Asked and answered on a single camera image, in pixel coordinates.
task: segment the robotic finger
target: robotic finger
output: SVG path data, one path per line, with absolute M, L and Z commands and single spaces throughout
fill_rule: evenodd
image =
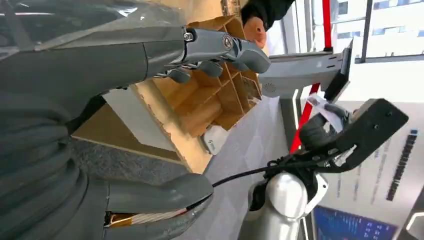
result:
M 198 28 L 186 28 L 184 53 L 167 67 L 157 78 L 170 77 L 185 83 L 190 75 L 185 70 L 202 70 L 210 77 L 219 77 L 223 68 L 220 63 L 231 63 L 239 71 L 252 70 L 264 73 L 271 65 L 267 55 L 256 44 L 230 36 L 226 32 Z

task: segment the monitor screen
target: monitor screen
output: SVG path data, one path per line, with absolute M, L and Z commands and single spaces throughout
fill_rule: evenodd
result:
M 317 240 L 391 240 L 396 226 L 317 206 L 313 210 Z

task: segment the gray carpet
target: gray carpet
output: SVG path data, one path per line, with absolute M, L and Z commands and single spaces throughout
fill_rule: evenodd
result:
M 227 176 L 266 166 L 288 154 L 278 98 L 264 97 L 233 129 L 205 172 L 214 183 Z M 73 154 L 81 167 L 106 178 L 129 179 L 158 185 L 187 172 L 177 164 L 72 140 Z M 215 189 L 203 215 L 177 240 L 236 240 L 247 211 L 250 186 L 262 175 L 246 176 Z

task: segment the cable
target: cable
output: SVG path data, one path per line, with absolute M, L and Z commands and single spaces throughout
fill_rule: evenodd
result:
M 258 173 L 261 173 L 261 172 L 265 172 L 269 168 L 270 168 L 269 166 L 266 166 L 266 167 L 261 167 L 261 168 L 250 170 L 250 171 L 241 172 L 241 173 L 226 177 L 224 179 L 221 179 L 221 180 L 215 182 L 214 184 L 212 184 L 212 187 L 215 188 L 215 187 L 218 187 L 221 184 L 224 184 L 224 183 L 229 182 L 229 181 L 234 180 L 234 179 L 246 177 L 246 176 L 249 176 L 249 175 L 252 175 L 252 174 L 258 174 Z
M 225 184 L 225 183 L 232 181 L 234 179 L 246 177 L 246 176 L 253 175 L 253 174 L 258 174 L 258 173 L 261 173 L 261 172 L 266 172 L 266 171 L 271 171 L 271 170 L 283 171 L 286 168 L 306 168 L 306 167 L 317 166 L 317 164 L 319 164 L 319 163 L 328 162 L 329 160 L 331 160 L 332 158 L 334 158 L 337 155 L 339 155 L 339 154 L 331 154 L 330 156 L 327 156 L 326 158 L 324 158 L 323 160 L 320 160 L 320 161 L 311 160 L 311 161 L 299 161 L 299 162 L 290 162 L 290 163 L 287 163 L 287 162 L 290 159 L 292 159 L 293 156 L 292 155 L 284 156 L 284 157 L 281 157 L 277 160 L 269 161 L 266 167 L 261 167 L 261 168 L 257 168 L 257 169 L 254 169 L 254 170 L 241 172 L 241 173 L 238 173 L 238 174 L 235 174 L 235 175 L 228 176 L 224 179 L 221 179 L 221 180 L 215 182 L 214 184 L 212 184 L 212 187 L 215 188 L 215 187 L 218 187 L 219 185 Z

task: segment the robotic arm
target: robotic arm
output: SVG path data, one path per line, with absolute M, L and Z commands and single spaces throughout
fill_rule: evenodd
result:
M 221 61 L 262 73 L 269 59 L 254 44 L 224 32 L 126 26 L 125 14 L 143 6 L 123 10 L 66 0 L 0 4 L 2 239 L 167 240 L 183 233 L 212 200 L 213 187 L 228 179 L 212 185 L 202 175 L 188 174 L 150 186 L 87 176 L 71 159 L 65 123 L 92 96 L 113 88 L 153 76 L 185 82 L 185 69 L 218 76 Z M 293 239 L 299 219 L 325 194 L 327 183 L 319 173 L 355 168 L 407 120 L 383 99 L 358 112 L 323 145 L 253 171 L 265 171 L 265 180 L 252 188 L 241 239 Z M 343 165 L 332 164 L 352 148 Z M 247 229 L 253 233 L 244 238 Z

